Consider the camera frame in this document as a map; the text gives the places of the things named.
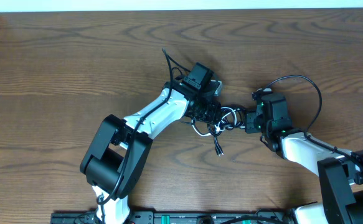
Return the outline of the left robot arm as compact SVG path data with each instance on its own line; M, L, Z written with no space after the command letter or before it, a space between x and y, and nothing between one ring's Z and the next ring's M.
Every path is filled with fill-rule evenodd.
M98 128L80 172L97 195L97 223L124 223L130 214L128 194L140 178L153 140L171 123L186 116L215 125L222 82L197 63L187 75L164 84L160 95L140 111L118 118L108 115Z

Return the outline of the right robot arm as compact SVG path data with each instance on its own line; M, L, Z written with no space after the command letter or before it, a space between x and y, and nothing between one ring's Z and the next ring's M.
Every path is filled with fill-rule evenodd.
M322 201L294 208L295 223L363 223L363 150L339 149L294 127L281 93L259 89L252 98L246 133L261 133L269 150L319 178Z

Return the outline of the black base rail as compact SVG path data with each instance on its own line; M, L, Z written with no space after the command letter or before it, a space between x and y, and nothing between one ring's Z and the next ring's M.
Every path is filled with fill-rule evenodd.
M126 224L200 224L224 223L294 223L294 218L285 212L261 210L253 213L159 213L149 211L131 212ZM52 213L50 224L101 223L95 212Z

